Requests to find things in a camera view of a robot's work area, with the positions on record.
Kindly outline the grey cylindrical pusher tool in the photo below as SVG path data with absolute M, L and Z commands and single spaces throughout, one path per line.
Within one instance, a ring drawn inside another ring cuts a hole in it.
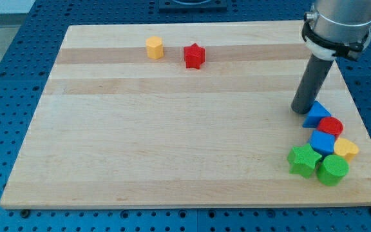
M 306 114 L 310 111 L 333 62 L 333 60 L 327 61 L 320 59 L 314 54 L 310 56 L 291 103 L 291 109 L 294 112 Z

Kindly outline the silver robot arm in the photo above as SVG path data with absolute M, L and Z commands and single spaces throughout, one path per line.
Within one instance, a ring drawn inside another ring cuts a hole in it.
M 317 0 L 304 14 L 301 36 L 312 52 L 291 108 L 310 111 L 338 57 L 356 61 L 371 42 L 371 0 Z

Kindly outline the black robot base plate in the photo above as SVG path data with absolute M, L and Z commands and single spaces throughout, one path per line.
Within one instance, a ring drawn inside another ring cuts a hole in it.
M 158 0 L 160 12 L 226 10 L 227 0 Z

